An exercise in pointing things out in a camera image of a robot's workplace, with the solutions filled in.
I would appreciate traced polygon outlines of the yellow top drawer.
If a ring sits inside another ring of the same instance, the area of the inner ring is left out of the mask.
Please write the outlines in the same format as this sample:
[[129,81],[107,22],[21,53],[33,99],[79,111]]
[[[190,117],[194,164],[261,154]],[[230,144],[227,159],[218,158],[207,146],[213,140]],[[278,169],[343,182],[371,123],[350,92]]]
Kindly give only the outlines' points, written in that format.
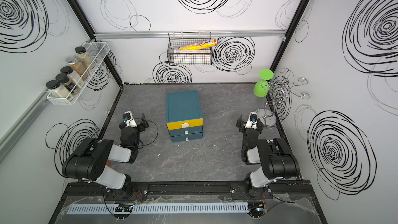
[[203,125],[203,118],[168,122],[166,125],[169,130],[198,127]]

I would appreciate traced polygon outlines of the teal drawer cabinet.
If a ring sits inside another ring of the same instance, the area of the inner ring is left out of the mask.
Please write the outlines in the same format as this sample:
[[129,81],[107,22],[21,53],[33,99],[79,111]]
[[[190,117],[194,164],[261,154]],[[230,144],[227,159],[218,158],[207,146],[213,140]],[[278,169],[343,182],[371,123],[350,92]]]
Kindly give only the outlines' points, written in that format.
[[197,90],[173,92],[166,95],[166,124],[199,118],[203,118],[203,114]]

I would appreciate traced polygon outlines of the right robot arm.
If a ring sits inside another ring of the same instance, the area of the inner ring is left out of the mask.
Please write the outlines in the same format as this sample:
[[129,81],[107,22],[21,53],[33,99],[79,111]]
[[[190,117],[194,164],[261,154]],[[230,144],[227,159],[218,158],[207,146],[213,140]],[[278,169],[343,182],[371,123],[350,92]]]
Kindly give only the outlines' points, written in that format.
[[265,120],[251,112],[247,120],[240,115],[236,127],[243,134],[240,151],[242,162],[260,166],[245,178],[247,197],[254,199],[257,189],[269,192],[271,184],[299,176],[300,166],[288,142],[282,137],[261,137],[263,131],[271,129],[272,125],[267,125]]

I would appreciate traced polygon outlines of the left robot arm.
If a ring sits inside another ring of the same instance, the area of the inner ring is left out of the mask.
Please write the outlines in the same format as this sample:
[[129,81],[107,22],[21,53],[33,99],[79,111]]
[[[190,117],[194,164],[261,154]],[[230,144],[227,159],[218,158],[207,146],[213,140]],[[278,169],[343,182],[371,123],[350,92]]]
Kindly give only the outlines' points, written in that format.
[[93,182],[114,190],[118,198],[130,199],[134,195],[142,200],[147,193],[131,181],[127,174],[120,173],[107,165],[107,162],[133,164],[143,143],[140,133],[149,128],[145,115],[134,118],[131,112],[123,114],[120,144],[113,140],[85,138],[62,164],[61,174],[65,177]]

